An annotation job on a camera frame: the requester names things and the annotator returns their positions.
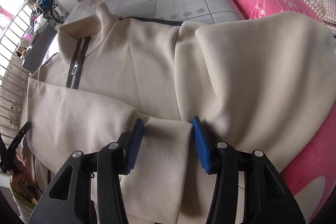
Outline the beige zip jacket black trim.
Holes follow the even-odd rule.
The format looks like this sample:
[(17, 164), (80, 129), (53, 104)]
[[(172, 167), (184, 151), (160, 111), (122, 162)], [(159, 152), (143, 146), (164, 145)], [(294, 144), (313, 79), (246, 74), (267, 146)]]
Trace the beige zip jacket black trim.
[(194, 117), (235, 149), (265, 152), (316, 215), (335, 184), (335, 39), (296, 12), (170, 26), (96, 14), (59, 28), (59, 51), (30, 78), (23, 161), (34, 184), (73, 151), (96, 152), (145, 126), (121, 179), (130, 223), (204, 223), (214, 176), (192, 143)]

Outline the green and brown paper bag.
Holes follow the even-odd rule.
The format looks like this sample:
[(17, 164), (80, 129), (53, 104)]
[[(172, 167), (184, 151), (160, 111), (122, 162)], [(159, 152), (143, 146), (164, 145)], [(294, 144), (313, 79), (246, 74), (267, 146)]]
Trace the green and brown paper bag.
[(25, 186), (33, 186), (33, 182), (29, 174), (14, 174), (10, 179), (10, 191), (15, 203), (17, 204), (19, 217), (24, 223), (28, 223), (35, 205), (31, 200), (27, 199), (27, 195), (18, 184), (19, 181), (21, 181)]

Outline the metal window railing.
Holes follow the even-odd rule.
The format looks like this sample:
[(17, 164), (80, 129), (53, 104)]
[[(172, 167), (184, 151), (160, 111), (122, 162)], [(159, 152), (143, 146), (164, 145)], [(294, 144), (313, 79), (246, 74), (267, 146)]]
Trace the metal window railing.
[(21, 38), (30, 30), (31, 12), (24, 2), (1, 32), (1, 135), (5, 145), (10, 144), (20, 128), (29, 72), (23, 67), (17, 50)]

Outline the dark grey low cabinet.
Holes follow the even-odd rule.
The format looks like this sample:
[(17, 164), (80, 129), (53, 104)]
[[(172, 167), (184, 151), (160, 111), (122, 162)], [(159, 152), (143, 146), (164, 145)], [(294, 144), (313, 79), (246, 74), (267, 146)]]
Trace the dark grey low cabinet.
[(50, 24), (47, 24), (41, 33), (35, 35), (32, 46), (29, 47), (23, 58), (22, 65), (24, 69), (31, 74), (36, 72), (42, 65), (42, 61), (44, 60), (56, 34), (57, 31)]

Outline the blue bag by window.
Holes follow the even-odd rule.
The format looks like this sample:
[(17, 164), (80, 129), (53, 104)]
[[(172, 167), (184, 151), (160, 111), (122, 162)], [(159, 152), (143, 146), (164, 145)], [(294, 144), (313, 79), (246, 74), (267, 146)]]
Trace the blue bag by window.
[(39, 0), (39, 6), (42, 10), (53, 6), (54, 0)]

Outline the pink fleece blanket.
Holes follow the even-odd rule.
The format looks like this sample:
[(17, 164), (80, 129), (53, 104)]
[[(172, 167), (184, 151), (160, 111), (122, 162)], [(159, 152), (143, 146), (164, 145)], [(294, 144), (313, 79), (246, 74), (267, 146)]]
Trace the pink fleece blanket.
[[(305, 14), (322, 22), (302, 0), (233, 0), (247, 19), (282, 11)], [(304, 149), (281, 176), (308, 223), (335, 223), (335, 108), (332, 107)]]

